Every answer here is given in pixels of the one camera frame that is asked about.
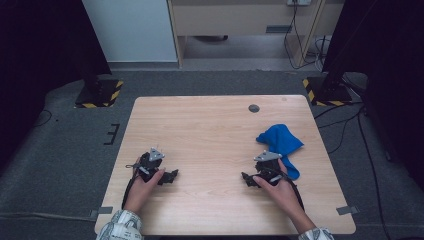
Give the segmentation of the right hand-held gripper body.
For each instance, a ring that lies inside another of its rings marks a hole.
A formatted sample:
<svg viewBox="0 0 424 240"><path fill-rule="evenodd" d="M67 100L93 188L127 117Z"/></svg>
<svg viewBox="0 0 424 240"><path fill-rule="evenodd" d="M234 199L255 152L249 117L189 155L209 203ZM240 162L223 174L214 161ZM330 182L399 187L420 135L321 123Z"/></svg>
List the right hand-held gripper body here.
<svg viewBox="0 0 424 240"><path fill-rule="evenodd" d="M254 158L259 176L269 184L277 184L281 179L288 180L288 175L281 170L279 165L281 157L281 154L264 150Z"/></svg>

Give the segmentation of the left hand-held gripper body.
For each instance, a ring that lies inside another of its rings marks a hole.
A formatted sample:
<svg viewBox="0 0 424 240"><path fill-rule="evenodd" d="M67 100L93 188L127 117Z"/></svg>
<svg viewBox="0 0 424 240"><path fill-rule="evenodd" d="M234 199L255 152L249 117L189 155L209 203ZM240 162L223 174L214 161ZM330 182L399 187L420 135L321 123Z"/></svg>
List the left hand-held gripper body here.
<svg viewBox="0 0 424 240"><path fill-rule="evenodd" d="M136 169L144 182L148 182L159 170L164 157L165 155L156 148L151 148L140 157Z"/></svg>

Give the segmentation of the blue microfibre cloth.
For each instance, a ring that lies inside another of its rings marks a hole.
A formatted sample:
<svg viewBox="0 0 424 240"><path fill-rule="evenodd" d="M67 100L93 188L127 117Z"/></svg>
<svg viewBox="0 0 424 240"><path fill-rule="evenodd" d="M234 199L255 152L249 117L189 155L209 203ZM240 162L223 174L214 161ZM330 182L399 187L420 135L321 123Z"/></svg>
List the blue microfibre cloth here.
<svg viewBox="0 0 424 240"><path fill-rule="evenodd" d="M285 124L276 124L269 127L256 137L256 141L266 144L270 152L282 156L281 161L287 169L287 175L292 180L297 180L300 177L300 172L291 163L288 156L299 150L303 143L290 132Z"/></svg>

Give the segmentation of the person's left hand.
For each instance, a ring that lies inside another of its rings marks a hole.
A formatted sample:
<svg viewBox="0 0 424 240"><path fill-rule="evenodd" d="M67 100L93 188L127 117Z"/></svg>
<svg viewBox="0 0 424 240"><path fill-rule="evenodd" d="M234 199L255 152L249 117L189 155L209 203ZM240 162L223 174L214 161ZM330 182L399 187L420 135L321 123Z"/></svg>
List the person's left hand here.
<svg viewBox="0 0 424 240"><path fill-rule="evenodd" d="M164 172L165 169L159 169L148 182L145 182L138 174L136 174L133 177L134 181L128 192L123 209L140 215L144 205L149 199L149 196L158 185L158 182L162 178Z"/></svg>

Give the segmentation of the person's right hand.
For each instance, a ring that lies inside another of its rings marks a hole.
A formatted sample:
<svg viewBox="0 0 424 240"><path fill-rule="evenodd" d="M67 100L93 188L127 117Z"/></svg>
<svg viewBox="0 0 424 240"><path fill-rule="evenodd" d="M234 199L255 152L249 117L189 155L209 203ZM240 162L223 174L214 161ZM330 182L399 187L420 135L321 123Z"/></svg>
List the person's right hand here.
<svg viewBox="0 0 424 240"><path fill-rule="evenodd" d="M255 176L253 180L268 193L277 206L289 218L298 217L304 213L303 208L298 202L295 191L288 181L280 180L276 186L273 186L259 176Z"/></svg>

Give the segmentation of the grey tape piece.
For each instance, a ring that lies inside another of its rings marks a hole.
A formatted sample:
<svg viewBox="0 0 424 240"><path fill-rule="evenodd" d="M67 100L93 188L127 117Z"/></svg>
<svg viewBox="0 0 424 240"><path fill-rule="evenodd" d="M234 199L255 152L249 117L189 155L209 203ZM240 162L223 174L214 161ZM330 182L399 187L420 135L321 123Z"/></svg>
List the grey tape piece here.
<svg viewBox="0 0 424 240"><path fill-rule="evenodd" d="M97 210L91 210L90 211L90 217L92 219L96 219L99 215L101 215L101 214L111 214L112 211L113 211L112 206L99 207Z"/></svg>
<svg viewBox="0 0 424 240"><path fill-rule="evenodd" d="M357 214L360 212L359 208L356 206L343 206L343 207L338 207L336 209L337 213L339 215L346 215L346 214Z"/></svg>

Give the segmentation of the black yellow striped stand base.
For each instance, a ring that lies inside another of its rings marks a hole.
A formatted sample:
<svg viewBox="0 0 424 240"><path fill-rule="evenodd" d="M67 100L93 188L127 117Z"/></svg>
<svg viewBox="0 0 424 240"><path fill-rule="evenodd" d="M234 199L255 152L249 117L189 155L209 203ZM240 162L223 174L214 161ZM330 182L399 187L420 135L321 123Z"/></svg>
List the black yellow striped stand base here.
<svg viewBox="0 0 424 240"><path fill-rule="evenodd" d="M84 86L76 101L76 108L97 108L112 106L121 90L123 82L121 80L100 80L100 92L91 92Z"/></svg>
<svg viewBox="0 0 424 240"><path fill-rule="evenodd" d="M307 77L303 85L314 106L342 106L352 102L345 86L326 77Z"/></svg>

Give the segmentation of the white panel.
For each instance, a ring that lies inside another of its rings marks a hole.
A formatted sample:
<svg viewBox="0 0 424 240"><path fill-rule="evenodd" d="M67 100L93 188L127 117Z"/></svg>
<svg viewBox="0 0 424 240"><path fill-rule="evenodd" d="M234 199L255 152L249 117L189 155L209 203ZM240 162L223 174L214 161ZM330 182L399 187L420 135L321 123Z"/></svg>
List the white panel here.
<svg viewBox="0 0 424 240"><path fill-rule="evenodd" d="M82 0L108 62L177 62L167 0Z"/></svg>

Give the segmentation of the light wooden desk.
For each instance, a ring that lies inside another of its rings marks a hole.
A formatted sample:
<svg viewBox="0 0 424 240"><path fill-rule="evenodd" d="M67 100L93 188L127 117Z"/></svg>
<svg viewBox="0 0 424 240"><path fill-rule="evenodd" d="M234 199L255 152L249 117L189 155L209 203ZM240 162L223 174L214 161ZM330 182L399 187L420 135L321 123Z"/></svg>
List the light wooden desk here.
<svg viewBox="0 0 424 240"><path fill-rule="evenodd" d="M294 64L306 62L313 39L333 34L345 0L167 0L177 59L183 62L189 36L284 34Z"/></svg>

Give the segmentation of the black curtain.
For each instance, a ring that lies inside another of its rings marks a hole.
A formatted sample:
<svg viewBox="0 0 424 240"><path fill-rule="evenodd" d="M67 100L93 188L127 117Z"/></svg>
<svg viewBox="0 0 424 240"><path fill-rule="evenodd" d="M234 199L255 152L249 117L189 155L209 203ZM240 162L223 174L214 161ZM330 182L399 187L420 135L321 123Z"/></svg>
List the black curtain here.
<svg viewBox="0 0 424 240"><path fill-rule="evenodd" d="M0 0L0 171L48 92L83 80L97 97L110 68L82 0Z"/></svg>
<svg viewBox="0 0 424 240"><path fill-rule="evenodd" d="M324 71L330 87L345 72L367 76L386 151L424 188L424 0L345 0Z"/></svg>

